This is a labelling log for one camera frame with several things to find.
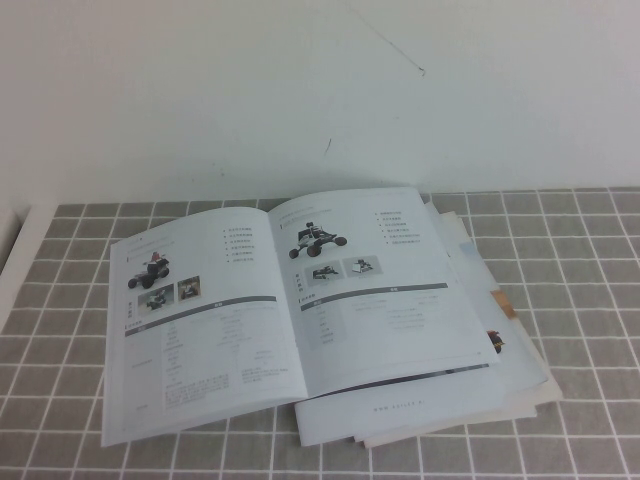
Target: manual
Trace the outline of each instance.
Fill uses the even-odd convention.
[[[490,335],[414,189],[185,217],[111,247],[102,444],[492,365]]]

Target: white wall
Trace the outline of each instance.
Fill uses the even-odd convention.
[[[0,203],[640,184],[639,18],[636,0],[6,0]]]

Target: stack of paper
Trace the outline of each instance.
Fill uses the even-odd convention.
[[[562,392],[454,213],[427,215],[500,362],[447,370],[296,404],[302,445],[354,437],[366,447],[461,424],[536,415]]]

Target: wall scratch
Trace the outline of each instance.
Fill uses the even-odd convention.
[[[409,55],[407,55],[406,53],[404,53],[402,51],[402,49],[400,47],[398,47],[395,43],[393,43],[391,40],[389,40],[387,37],[385,37],[382,32],[380,32],[380,30],[378,30],[376,27],[374,27],[373,25],[371,25],[361,14],[360,12],[358,12],[357,10],[355,10],[351,5],[349,5],[349,2],[344,2],[345,5],[347,6],[347,8],[349,10],[351,10],[351,13],[353,13],[355,16],[357,16],[360,21],[362,23],[364,23],[369,30],[371,30],[373,33],[375,33],[378,37],[380,37],[382,40],[384,40],[386,43],[388,43],[389,45],[391,45],[391,47],[398,52],[400,55],[402,55],[411,65],[413,65],[414,67],[416,67],[419,71],[421,76],[425,76],[425,74],[427,73],[425,71],[424,68],[422,68],[420,65],[418,65]]]

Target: table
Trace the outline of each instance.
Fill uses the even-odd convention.
[[[0,479],[640,478],[640,189],[424,198],[462,216],[565,401],[372,450],[301,448],[291,406],[101,449],[108,246],[283,199],[61,205],[0,335]]]

